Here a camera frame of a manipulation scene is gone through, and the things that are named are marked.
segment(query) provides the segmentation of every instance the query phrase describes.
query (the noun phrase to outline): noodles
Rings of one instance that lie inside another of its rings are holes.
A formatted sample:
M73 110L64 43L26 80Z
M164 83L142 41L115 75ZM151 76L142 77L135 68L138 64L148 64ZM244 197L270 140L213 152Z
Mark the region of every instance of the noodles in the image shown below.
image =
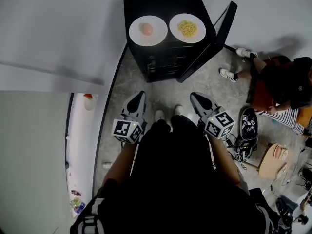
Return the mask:
M185 37L192 37L197 33L197 25L191 21L182 20L177 28Z

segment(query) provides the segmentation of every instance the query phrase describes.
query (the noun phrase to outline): sneaker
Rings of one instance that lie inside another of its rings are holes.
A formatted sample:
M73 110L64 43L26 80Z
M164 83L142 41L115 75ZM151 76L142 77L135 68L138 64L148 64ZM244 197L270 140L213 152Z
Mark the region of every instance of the sneaker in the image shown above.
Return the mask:
M250 58L250 54L254 54L256 57L258 57L258 54L256 52L251 52L248 51L244 48L237 48L236 49L236 53L240 56L240 57L245 57L245 58Z
M162 110L157 110L157 111L155 112L155 122L159 121L160 119L166 120L165 114L164 114L164 111L162 111Z
M175 115L184 115L184 108L179 104L175 106L174 116Z
M231 82L237 82L237 80L233 79L234 73L224 69L224 68L220 68L219 69L219 73L221 76L223 76L224 78L229 79Z

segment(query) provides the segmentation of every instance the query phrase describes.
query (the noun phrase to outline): hand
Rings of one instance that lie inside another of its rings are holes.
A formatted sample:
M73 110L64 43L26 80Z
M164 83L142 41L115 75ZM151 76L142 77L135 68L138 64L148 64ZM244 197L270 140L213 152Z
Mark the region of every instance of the hand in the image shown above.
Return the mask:
M268 111L267 111L270 115L273 115L277 112L277 109L275 106L270 106Z

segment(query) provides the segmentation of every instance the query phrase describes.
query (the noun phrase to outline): tiled floor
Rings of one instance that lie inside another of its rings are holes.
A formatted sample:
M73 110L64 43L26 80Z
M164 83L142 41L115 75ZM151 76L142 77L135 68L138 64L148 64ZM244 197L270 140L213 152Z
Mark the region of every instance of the tiled floor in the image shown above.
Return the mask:
M218 73L218 69L221 66L237 71L250 66L250 64L248 62L243 63L241 58L223 49L183 83L179 83L176 80L146 83L130 51L127 50L114 84L103 126L97 158L95 192L100 188L107 172L107 169L104 169L102 164L105 162L113 162L120 152L120 143L111 136L111 128L114 118L121 118L120 110L123 102L133 93L139 92L140 90L146 92L146 119L149 124L154 122L154 113L157 109L163 109L166 117L169 119L176 104L183 105L185 115L197 123L198 116L195 114L189 100L191 92L202 92L212 96L221 106L228 110L233 118L238 120L240 109L246 105L245 101L249 89L249 82L246 80L239 80L237 83L232 83L221 77ZM286 145L289 150L295 153L294 164L287 173L288 179L295 167L295 162L297 161L300 150L304 146L305 139L302 136L297 136L291 129L277 122L273 122L268 117L259 116L258 123L258 150L253 152L249 162L255 165L259 164L268 142L278 142ZM300 156L299 165L296 170L301 167L301 164L307 159L307 156L308 154L306 152ZM190 161L195 162L191 154ZM251 167L248 167L245 171L241 169L241 171L248 183L249 189L260 187L262 191L264 191L264 196L269 205L272 205L275 200L275 196L270 192L272 180L260 178L258 172ZM275 181L273 184L276 195L282 192L284 194L290 193L290 191L292 194L298 195L298 197L303 194L301 188L293 186L295 179L292 179L289 185L281 186L282 179Z

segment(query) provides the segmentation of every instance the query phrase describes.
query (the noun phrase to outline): egg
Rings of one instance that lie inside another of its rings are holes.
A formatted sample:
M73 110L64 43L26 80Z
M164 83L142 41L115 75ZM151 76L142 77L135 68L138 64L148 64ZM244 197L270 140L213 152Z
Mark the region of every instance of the egg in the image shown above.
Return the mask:
M153 34L153 27L149 23L141 23L139 29L146 36L151 36Z

